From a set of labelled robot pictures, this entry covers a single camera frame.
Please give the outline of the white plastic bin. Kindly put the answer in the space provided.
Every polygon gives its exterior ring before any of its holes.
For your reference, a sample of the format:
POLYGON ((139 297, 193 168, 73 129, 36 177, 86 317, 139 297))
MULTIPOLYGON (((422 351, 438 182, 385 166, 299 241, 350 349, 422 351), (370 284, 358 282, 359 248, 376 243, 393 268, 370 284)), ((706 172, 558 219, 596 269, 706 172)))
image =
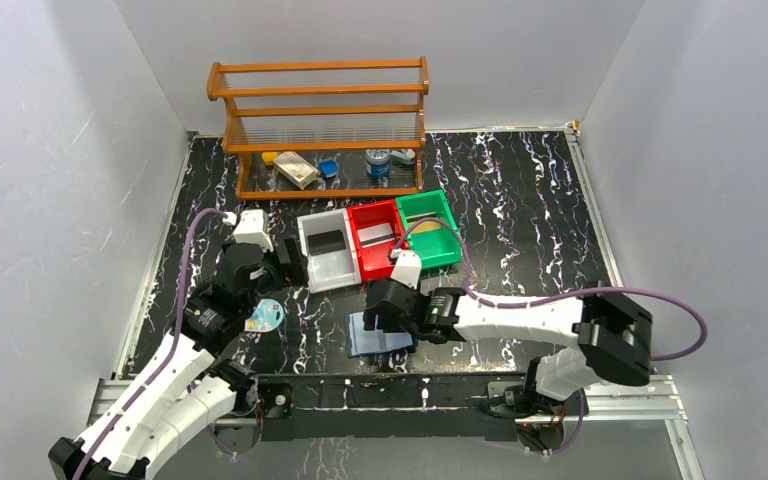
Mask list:
POLYGON ((308 261, 307 288, 311 294, 361 283, 355 242, 345 208, 300 216, 297 218, 297 226, 301 249, 308 261), (305 237, 329 230, 343 231, 347 248, 325 255, 309 256, 305 237))

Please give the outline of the navy blue card holder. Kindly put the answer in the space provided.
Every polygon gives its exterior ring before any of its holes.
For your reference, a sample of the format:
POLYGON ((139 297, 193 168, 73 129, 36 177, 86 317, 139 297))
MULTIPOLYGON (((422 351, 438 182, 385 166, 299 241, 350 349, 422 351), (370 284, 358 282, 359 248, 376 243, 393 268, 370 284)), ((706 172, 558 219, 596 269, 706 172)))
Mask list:
POLYGON ((402 349, 411 350, 418 346, 418 340, 406 332, 365 330, 362 312, 347 316, 346 338, 349 358, 387 354, 402 349))

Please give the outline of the blue toothbrush blister pack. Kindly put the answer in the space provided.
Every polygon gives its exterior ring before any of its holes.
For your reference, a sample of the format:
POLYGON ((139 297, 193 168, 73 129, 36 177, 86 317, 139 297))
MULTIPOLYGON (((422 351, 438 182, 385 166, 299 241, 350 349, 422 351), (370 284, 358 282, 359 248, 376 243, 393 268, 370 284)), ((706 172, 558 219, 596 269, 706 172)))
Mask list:
POLYGON ((273 299, 264 298, 259 301, 251 316, 244 322, 247 333, 268 333, 276 330, 285 317, 283 305, 273 299))

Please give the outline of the red plastic bin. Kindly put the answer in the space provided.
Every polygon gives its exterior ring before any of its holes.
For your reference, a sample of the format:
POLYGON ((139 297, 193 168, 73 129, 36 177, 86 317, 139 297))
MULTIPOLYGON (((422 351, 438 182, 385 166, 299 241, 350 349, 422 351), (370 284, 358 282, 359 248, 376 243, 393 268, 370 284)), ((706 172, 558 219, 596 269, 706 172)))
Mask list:
POLYGON ((394 268, 390 253, 404 234, 394 199, 348 208, 351 233, 356 247, 361 281, 388 277, 394 268))

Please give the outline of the green plastic bin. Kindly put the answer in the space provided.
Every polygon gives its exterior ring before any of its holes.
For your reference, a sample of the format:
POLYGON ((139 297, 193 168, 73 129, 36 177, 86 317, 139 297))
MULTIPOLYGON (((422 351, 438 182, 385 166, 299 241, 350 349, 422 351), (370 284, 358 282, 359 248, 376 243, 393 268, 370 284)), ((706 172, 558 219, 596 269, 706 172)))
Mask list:
MULTIPOLYGON (((434 216, 459 232, 442 190, 398 197, 396 204, 405 231, 415 219, 434 216)), ((407 243, 419 256, 424 270, 448 267, 462 261, 462 249, 459 241, 445 227, 435 232, 416 236, 409 235, 407 243)))

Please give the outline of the wooden shelf rack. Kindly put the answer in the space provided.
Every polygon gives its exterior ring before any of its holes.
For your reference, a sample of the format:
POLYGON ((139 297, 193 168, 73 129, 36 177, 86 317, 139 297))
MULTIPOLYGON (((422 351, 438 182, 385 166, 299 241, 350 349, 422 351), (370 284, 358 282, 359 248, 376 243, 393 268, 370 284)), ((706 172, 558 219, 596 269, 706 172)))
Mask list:
POLYGON ((207 97, 225 107, 222 149, 239 160, 240 200, 375 198, 423 189, 424 100, 428 60, 212 64, 207 97), (414 151, 416 182, 405 187, 253 190, 255 158, 265 152, 414 151))

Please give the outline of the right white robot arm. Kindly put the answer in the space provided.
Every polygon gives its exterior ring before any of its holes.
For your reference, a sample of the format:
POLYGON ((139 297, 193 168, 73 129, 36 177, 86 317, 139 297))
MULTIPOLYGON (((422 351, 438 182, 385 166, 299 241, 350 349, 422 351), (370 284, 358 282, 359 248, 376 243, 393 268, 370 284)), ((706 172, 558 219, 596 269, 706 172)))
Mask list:
POLYGON ((364 330, 405 333, 437 345, 503 339, 559 348, 530 360, 521 383, 489 386, 486 414, 551 415, 601 381, 648 384, 652 318, 620 290, 598 286, 555 297, 490 296, 463 287, 424 293, 420 266, 415 253, 401 251, 390 276, 371 283, 361 316, 364 330))

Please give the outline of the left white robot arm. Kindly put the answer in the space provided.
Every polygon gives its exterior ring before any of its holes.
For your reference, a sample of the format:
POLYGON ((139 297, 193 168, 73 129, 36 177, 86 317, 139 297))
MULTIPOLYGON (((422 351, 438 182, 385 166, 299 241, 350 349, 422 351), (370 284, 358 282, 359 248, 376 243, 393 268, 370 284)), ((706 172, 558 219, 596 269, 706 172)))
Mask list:
POLYGON ((175 317, 161 345, 118 399, 77 438, 61 438, 48 459, 58 479, 151 479, 199 432, 226 414, 261 405, 258 377, 223 353, 244 333, 267 333, 285 312, 272 294, 307 281, 293 237, 273 242, 261 209, 208 208, 188 227, 175 317), (202 219, 233 227, 214 275, 190 286, 190 260, 202 219))

